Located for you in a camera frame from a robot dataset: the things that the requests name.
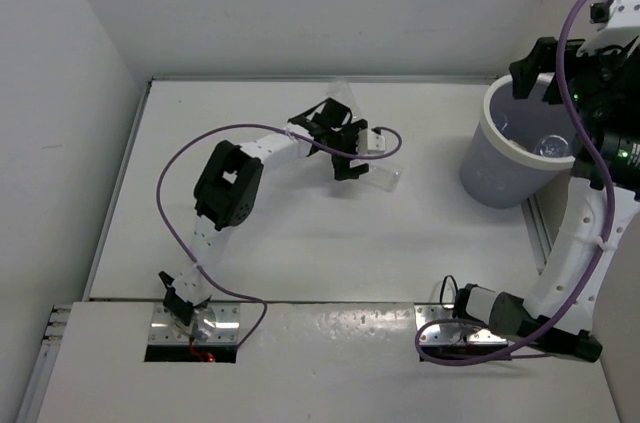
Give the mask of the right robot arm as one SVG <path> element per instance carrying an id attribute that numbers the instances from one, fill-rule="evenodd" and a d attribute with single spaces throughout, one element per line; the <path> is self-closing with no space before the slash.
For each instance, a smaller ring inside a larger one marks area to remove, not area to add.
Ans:
<path id="1" fill-rule="evenodd" d="M 466 285 L 453 316 L 517 347 L 595 362 L 602 352 L 592 333 L 596 299 L 639 213 L 639 48 L 630 41 L 583 51 L 582 43 L 568 42 L 565 73 L 553 77 L 543 97 L 560 103 L 565 85 L 581 122 L 564 218 L 546 266 L 526 298 Z"/>

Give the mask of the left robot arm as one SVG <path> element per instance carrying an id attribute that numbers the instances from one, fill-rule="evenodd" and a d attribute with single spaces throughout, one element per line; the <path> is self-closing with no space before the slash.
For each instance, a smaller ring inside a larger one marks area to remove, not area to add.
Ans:
<path id="1" fill-rule="evenodd" d="M 290 118 L 282 128 L 255 124 L 265 137 L 236 144 L 220 141 L 211 153 L 193 190 L 196 221 L 192 242 L 179 242 L 194 268 L 176 278 L 162 272 L 164 306 L 184 327 L 195 322 L 196 309 L 211 297 L 204 289 L 202 271 L 218 260 L 231 230 L 252 212 L 265 172 L 319 152 L 331 155 L 337 181 L 356 180 L 369 172 L 368 160 L 385 151 L 381 130 L 335 99 Z"/>

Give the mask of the clear bottle blue cap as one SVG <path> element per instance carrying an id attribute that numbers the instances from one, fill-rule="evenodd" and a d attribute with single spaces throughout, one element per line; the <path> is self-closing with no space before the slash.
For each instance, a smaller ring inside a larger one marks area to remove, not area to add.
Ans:
<path id="1" fill-rule="evenodd" d="M 326 88 L 326 96 L 346 106 L 351 114 L 351 121 L 364 120 L 363 113 L 357 104 L 349 82 L 344 78 L 331 80 Z"/>

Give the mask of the clear bottle white cap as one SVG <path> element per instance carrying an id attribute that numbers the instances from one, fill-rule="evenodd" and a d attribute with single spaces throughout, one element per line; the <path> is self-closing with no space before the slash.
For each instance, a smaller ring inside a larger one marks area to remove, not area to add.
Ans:
<path id="1" fill-rule="evenodd" d="M 357 183 L 389 193 L 396 190 L 404 171 L 402 165 L 388 159 L 375 161 L 357 160 L 357 163 L 368 166 L 368 170 L 356 179 Z"/>

